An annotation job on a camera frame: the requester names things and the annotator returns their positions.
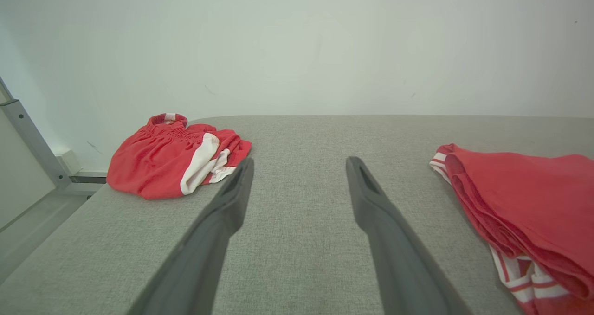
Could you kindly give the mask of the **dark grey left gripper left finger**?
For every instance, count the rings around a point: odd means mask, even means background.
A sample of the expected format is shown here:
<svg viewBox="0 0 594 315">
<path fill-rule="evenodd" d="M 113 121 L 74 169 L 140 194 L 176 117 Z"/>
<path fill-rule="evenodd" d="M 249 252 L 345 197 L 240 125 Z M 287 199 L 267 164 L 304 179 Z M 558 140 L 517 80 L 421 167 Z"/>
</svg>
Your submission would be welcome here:
<svg viewBox="0 0 594 315">
<path fill-rule="evenodd" d="M 128 311 L 130 315 L 210 315 L 227 247 L 245 220 L 254 161 L 244 159 L 202 209 Z"/>
</svg>

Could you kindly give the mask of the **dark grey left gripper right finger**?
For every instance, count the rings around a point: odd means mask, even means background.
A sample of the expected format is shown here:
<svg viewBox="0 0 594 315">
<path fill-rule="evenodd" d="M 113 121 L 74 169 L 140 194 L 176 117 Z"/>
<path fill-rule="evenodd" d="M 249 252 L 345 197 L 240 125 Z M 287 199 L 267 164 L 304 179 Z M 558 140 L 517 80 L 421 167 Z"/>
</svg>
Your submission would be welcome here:
<svg viewBox="0 0 594 315">
<path fill-rule="evenodd" d="M 348 157 L 346 173 L 355 221 L 368 237 L 384 313 L 469 315 L 469 307 L 365 163 Z"/>
</svg>

